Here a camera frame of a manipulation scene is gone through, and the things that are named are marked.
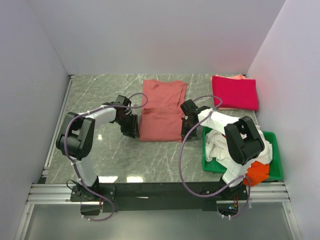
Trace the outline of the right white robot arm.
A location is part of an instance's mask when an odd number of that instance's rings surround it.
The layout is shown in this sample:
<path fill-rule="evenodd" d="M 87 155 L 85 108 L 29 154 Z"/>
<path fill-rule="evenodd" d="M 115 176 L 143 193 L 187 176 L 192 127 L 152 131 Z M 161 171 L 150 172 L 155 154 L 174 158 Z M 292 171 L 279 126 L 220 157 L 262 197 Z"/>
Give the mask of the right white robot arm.
<path fill-rule="evenodd" d="M 178 172 L 182 185 L 195 197 L 211 198 L 221 195 L 230 200 L 237 194 L 237 188 L 242 185 L 243 179 L 247 179 L 247 170 L 259 154 L 265 149 L 265 144 L 249 116 L 232 117 L 217 112 L 208 106 L 198 107 L 191 99 L 180 105 L 184 116 L 182 119 L 181 138 L 182 145 L 178 157 Z M 222 134 L 227 143 L 227 150 L 232 159 L 231 165 L 221 177 L 222 185 L 219 190 L 210 194 L 200 194 L 192 191 L 186 184 L 182 170 L 181 160 L 186 141 L 197 130 L 197 127 L 211 128 Z"/>

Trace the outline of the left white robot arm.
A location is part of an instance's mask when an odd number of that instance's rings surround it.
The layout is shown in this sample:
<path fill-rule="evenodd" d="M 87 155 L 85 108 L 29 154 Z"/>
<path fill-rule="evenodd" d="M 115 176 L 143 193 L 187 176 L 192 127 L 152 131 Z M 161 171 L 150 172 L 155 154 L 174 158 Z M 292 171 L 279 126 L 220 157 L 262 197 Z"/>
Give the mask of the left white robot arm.
<path fill-rule="evenodd" d="M 137 108 L 138 106 L 132 106 L 130 97 L 118 95 L 115 101 L 103 103 L 96 109 L 66 114 L 55 145 L 69 159 L 78 177 L 72 196 L 94 201 L 101 195 L 99 177 L 89 159 L 95 129 L 107 123 L 116 123 L 124 136 L 138 139 L 138 116 L 132 113 Z"/>

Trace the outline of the salmon pink t shirt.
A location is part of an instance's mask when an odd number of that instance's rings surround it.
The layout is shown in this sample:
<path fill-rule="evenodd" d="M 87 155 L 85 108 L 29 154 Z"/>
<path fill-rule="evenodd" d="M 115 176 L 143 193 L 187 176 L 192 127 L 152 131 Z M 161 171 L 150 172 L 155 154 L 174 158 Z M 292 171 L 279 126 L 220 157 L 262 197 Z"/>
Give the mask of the salmon pink t shirt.
<path fill-rule="evenodd" d="M 184 103 L 188 84 L 181 80 L 163 82 L 143 81 L 146 95 L 141 109 L 139 140 L 142 142 L 181 142 L 182 118 L 180 105 Z"/>

